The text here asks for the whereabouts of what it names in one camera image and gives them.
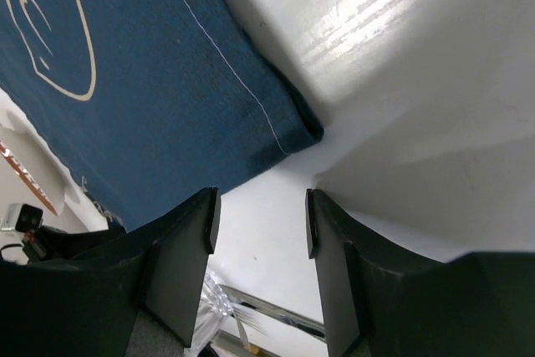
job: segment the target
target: clear plastic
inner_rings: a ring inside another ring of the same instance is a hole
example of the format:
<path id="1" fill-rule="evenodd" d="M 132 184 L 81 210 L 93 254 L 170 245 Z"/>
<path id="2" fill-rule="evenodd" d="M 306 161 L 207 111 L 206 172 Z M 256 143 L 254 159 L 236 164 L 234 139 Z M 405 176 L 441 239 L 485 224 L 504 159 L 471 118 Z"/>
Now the clear plastic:
<path id="1" fill-rule="evenodd" d="M 202 284 L 193 340 L 191 347 L 184 351 L 185 357 L 197 357 L 214 338 L 225 320 L 232 315 L 231 302 L 218 282 L 217 276 L 207 269 Z"/>

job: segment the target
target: black plastic part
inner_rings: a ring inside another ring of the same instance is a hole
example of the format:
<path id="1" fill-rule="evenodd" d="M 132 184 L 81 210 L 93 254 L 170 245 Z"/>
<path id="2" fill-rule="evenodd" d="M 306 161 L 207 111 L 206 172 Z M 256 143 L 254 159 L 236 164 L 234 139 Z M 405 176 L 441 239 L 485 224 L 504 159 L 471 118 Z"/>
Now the black plastic part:
<path id="1" fill-rule="evenodd" d="M 123 227 L 114 227 L 98 232 L 70 234 L 54 227 L 41 226 L 33 233 L 35 240 L 40 241 L 55 258 L 70 259 L 81 252 L 97 247 L 117 237 L 124 236 Z"/>
<path id="2" fill-rule="evenodd" d="M 37 230 L 43 221 L 43 210 L 37 207 L 32 207 L 29 204 L 22 204 L 20 213 L 18 214 L 15 230 L 17 232 L 27 232 L 29 230 Z"/>
<path id="3" fill-rule="evenodd" d="M 355 221 L 320 190 L 307 204 L 330 357 L 357 355 L 364 343 L 373 357 L 535 355 L 534 254 L 438 263 Z"/>
<path id="4" fill-rule="evenodd" d="M 193 211 L 204 225 L 174 227 L 148 253 L 140 301 L 185 347 L 191 347 L 191 322 L 196 319 L 208 254 L 216 246 L 220 212 L 219 193 L 207 193 Z M 178 311 L 170 308 L 173 305 L 180 306 Z"/>
<path id="5" fill-rule="evenodd" d="M 0 354 L 122 356 L 138 312 L 149 308 L 189 344 L 208 258 L 206 228 L 217 227 L 218 198 L 217 189 L 204 189 L 163 217 L 69 260 L 0 263 Z M 160 316 L 154 306 L 164 301 L 167 313 Z"/>
<path id="6" fill-rule="evenodd" d="M 59 257 L 54 250 L 47 248 L 39 240 L 29 242 L 26 238 L 23 239 L 23 252 L 28 257 L 28 263 L 40 263 Z"/>
<path id="7" fill-rule="evenodd" d="M 313 196 L 313 190 L 307 190 L 307 197 Z M 318 228 L 316 227 L 316 216 L 313 208 L 313 203 L 306 203 L 307 211 L 307 245 L 308 245 L 308 258 L 316 258 L 318 253 Z"/>

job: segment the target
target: blue cushion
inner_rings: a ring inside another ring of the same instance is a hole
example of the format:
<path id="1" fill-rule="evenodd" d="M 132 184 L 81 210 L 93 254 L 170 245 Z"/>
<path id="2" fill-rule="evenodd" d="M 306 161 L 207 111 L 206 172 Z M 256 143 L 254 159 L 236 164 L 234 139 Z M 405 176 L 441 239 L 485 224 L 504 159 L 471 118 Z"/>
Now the blue cushion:
<path id="1" fill-rule="evenodd" d="M 129 230 L 319 141 L 222 0 L 0 0 L 0 87 Z"/>

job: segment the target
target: black cable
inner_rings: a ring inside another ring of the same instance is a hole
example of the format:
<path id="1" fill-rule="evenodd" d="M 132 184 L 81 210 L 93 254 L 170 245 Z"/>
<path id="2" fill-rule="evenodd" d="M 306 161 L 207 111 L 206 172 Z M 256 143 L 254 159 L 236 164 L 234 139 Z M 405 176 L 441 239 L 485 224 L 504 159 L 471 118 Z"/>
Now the black cable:
<path id="1" fill-rule="evenodd" d="M 5 259 L 3 259 L 3 250 L 7 250 L 8 248 L 15 248 L 15 247 L 22 247 L 23 245 L 18 243 L 18 242 L 14 242 L 13 244 L 6 244 L 5 246 L 1 246 L 0 247 L 0 261 L 5 261 Z"/>

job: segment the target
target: blue cloth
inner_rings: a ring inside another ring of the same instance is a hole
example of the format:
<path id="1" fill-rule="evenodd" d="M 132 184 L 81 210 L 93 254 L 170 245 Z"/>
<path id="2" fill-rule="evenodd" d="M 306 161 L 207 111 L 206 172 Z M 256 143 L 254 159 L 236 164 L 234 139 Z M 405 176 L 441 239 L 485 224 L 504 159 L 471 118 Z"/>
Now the blue cloth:
<path id="1" fill-rule="evenodd" d="M 128 230 L 323 130 L 222 0 L 0 0 L 0 87 Z"/>

